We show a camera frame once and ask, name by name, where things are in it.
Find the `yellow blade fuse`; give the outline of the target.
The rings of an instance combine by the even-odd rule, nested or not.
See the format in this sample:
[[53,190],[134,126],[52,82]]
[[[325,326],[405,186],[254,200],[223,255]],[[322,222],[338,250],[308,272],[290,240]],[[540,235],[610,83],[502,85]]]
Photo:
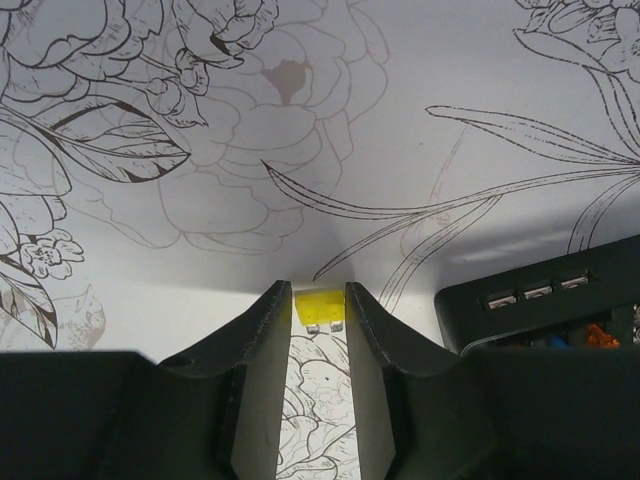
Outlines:
[[327,326],[331,333],[341,332],[345,323],[345,293],[343,290],[314,289],[298,291],[294,306],[300,324],[309,335]]

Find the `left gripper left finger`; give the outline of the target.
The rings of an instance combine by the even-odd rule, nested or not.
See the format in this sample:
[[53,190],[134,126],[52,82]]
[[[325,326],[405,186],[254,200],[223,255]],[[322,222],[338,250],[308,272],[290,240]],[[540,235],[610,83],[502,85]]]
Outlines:
[[272,479],[292,323],[274,283],[153,363],[132,351],[1,357],[5,479]]

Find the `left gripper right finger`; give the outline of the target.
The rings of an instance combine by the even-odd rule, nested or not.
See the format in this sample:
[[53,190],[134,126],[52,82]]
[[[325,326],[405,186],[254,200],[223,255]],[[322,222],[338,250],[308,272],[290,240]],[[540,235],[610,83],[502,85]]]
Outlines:
[[459,356],[346,286],[365,479],[635,479],[639,352],[481,348]]

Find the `black fuse box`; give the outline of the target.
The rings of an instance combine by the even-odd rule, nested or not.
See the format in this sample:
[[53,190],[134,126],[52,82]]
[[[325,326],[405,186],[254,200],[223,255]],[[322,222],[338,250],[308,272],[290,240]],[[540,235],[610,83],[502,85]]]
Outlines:
[[435,296],[445,346],[457,354],[484,345],[557,335],[572,346],[596,324],[622,345],[639,343],[639,239],[599,247],[449,286]]

